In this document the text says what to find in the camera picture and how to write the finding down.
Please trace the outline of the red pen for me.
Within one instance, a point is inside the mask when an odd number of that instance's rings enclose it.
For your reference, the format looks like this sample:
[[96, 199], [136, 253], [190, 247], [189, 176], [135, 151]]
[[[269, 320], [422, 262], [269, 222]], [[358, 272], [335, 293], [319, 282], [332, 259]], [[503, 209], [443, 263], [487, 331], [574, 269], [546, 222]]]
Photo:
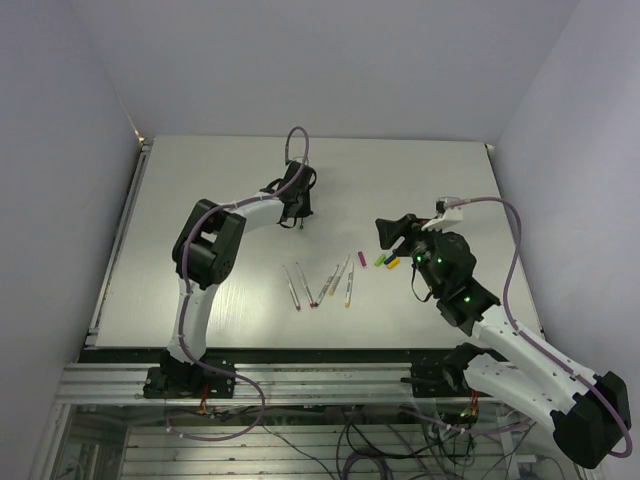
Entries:
[[297, 269], [297, 271], [298, 271], [298, 275], [299, 275], [299, 277], [300, 277], [300, 280], [301, 280], [301, 283], [302, 283], [302, 286], [303, 286], [304, 292], [305, 292], [305, 294], [306, 294], [307, 301], [308, 301], [308, 303], [309, 303], [309, 305], [310, 305], [310, 308], [316, 308], [316, 302], [315, 302], [315, 299], [314, 299], [314, 297], [313, 297], [313, 295], [312, 295], [312, 292], [311, 292], [310, 286], [309, 286], [309, 284], [308, 284], [308, 281], [307, 281], [307, 279], [306, 279], [306, 276], [305, 276], [305, 274], [304, 274], [304, 271], [303, 271], [303, 269], [302, 269], [302, 267], [301, 267], [300, 263], [299, 263], [299, 262], [295, 262], [295, 266], [296, 266], [296, 269]]

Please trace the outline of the purple pen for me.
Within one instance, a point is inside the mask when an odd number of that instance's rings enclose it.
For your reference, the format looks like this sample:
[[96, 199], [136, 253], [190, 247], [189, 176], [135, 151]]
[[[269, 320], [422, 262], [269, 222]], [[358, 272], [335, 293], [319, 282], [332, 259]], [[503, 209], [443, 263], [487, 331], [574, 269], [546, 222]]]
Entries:
[[289, 270], [287, 269], [287, 267], [285, 265], [283, 265], [283, 269], [284, 269], [284, 272], [285, 272], [289, 293], [290, 293], [290, 296], [292, 298], [294, 307], [295, 307], [296, 311], [300, 312], [301, 311], [301, 303], [300, 303], [299, 297], [297, 295], [296, 289], [294, 287], [292, 277], [291, 277], [291, 275], [289, 273]]

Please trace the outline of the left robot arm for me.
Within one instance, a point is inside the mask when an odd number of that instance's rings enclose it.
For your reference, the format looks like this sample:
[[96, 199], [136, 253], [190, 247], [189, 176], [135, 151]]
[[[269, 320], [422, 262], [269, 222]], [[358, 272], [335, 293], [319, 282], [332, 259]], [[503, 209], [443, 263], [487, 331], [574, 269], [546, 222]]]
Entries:
[[206, 353], [213, 301], [234, 267], [243, 236], [310, 216], [310, 190], [316, 181], [306, 159], [289, 160], [282, 179], [250, 198], [223, 205], [201, 199], [194, 205], [172, 250], [180, 298], [174, 331], [161, 357], [163, 366], [174, 366], [168, 384], [178, 395], [192, 397], [203, 387], [204, 373], [194, 364]]

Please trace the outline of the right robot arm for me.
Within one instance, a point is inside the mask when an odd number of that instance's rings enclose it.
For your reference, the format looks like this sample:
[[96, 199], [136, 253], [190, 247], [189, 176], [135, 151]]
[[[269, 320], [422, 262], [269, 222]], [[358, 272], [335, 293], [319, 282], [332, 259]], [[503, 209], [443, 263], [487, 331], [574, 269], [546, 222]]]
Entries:
[[575, 464], [598, 467], [629, 433], [627, 385], [612, 371], [600, 375], [509, 320], [506, 307], [473, 276], [469, 244], [445, 232], [440, 219], [407, 214], [378, 218], [382, 249], [407, 257], [446, 322], [469, 340], [444, 361], [442, 387], [459, 396], [486, 393], [534, 420]]

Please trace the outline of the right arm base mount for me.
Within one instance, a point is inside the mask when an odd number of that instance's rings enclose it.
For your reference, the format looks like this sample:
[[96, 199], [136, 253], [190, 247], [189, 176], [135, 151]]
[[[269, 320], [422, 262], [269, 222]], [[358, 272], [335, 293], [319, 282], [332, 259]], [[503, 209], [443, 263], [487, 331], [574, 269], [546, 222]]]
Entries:
[[414, 398], [476, 398], [479, 394], [464, 379], [460, 369], [450, 365], [413, 364], [400, 382], [410, 386]]

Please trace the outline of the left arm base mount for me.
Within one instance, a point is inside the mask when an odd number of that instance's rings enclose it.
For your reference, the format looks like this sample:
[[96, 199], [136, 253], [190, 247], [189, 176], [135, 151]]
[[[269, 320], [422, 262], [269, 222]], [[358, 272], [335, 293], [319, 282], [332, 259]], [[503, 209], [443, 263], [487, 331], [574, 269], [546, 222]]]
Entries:
[[145, 399], [230, 399], [235, 389], [233, 376], [203, 369], [173, 358], [167, 350], [160, 355], [158, 367], [147, 371], [143, 386]]

